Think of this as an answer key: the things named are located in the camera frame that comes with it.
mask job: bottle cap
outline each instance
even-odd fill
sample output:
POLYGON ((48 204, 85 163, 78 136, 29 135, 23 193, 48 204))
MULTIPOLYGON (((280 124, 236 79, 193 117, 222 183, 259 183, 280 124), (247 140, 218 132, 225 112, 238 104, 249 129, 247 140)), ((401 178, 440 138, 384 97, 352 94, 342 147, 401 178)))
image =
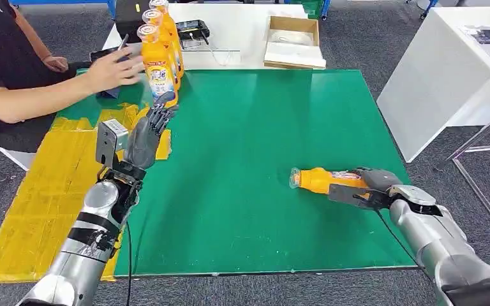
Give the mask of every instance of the bottle cap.
POLYGON ((290 188, 294 189, 299 187, 301 182, 301 171, 298 168, 292 168, 290 170, 290 180, 288 181, 290 188))
POLYGON ((144 43, 154 43, 159 39, 159 27, 152 24, 142 24, 136 32, 144 43))
POLYGON ((142 14, 142 20, 146 24, 160 26, 162 24, 162 13, 154 8, 147 10, 142 14))
POLYGON ((162 14, 168 13, 168 0, 151 0, 149 1, 150 8, 156 8, 162 14))

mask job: silver robotic arm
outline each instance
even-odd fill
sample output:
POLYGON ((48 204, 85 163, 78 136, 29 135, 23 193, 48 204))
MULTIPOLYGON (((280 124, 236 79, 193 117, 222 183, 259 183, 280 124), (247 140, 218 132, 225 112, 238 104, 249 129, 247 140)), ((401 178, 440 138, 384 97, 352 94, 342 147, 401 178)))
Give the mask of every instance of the silver robotic arm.
POLYGON ((173 98, 173 92, 162 95, 131 136, 115 119, 99 124, 96 160, 103 168, 97 183, 85 195, 84 206, 48 272, 17 306, 93 304, 119 232, 139 201, 145 169, 153 164, 161 133, 173 116, 175 108, 164 108, 173 98), (123 149, 124 159, 119 161, 116 152, 123 149))
MULTIPOLYGON (((104 166, 98 181, 85 195, 84 206, 48 272, 17 306, 92 305, 119 232, 139 201, 145 169, 153 164, 160 135, 173 116, 174 109, 163 105, 173 98, 173 92, 160 97, 130 136, 116 120, 99 125, 96 160, 104 166), (124 150, 122 161, 115 154, 120 150, 124 150)), ((490 305, 490 266, 467 244, 444 206, 425 191, 403 185, 391 172, 354 171, 369 188, 333 184, 330 200, 361 209, 389 209, 417 263, 433 280, 439 305, 490 305)))
MULTIPOLYGON (((369 198, 353 195, 365 209, 389 209, 391 221, 410 245, 419 265, 434 282, 438 305, 490 305, 490 266, 467 244, 466 235, 446 207, 415 186, 403 185, 391 172, 359 169, 369 198)), ((330 199, 337 200, 334 186, 330 199)))

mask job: black t-shirt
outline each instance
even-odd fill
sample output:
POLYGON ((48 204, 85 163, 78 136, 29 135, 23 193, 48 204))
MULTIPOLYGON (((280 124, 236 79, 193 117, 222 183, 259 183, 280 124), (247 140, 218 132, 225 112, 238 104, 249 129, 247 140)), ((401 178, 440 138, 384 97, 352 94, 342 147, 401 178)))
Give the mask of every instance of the black t-shirt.
MULTIPOLYGON (((49 70, 15 21, 7 0, 0 0, 0 87, 24 89, 52 85, 71 77, 49 70)), ((0 147, 35 152, 54 114, 16 124, 0 121, 0 147)))

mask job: cardboard box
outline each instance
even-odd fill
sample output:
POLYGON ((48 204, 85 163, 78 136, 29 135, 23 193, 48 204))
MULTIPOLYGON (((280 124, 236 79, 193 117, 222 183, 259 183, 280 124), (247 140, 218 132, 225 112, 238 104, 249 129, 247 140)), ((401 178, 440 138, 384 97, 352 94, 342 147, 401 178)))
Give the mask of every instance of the cardboard box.
POLYGON ((326 60, 320 51, 318 21, 303 18, 270 16, 266 29, 267 39, 264 66, 276 68, 325 68, 326 60), (310 39, 310 45, 283 41, 270 41, 278 30, 294 31, 296 38, 310 39))

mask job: person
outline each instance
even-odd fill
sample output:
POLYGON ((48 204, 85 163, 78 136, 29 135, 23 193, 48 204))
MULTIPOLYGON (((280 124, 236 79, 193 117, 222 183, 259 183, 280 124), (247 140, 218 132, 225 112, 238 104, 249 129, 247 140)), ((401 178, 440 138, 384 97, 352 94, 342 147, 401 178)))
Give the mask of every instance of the person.
POLYGON ((36 152, 55 113, 96 92, 139 81, 139 56, 123 48, 76 75, 53 56, 22 14, 0 0, 0 147, 36 152))

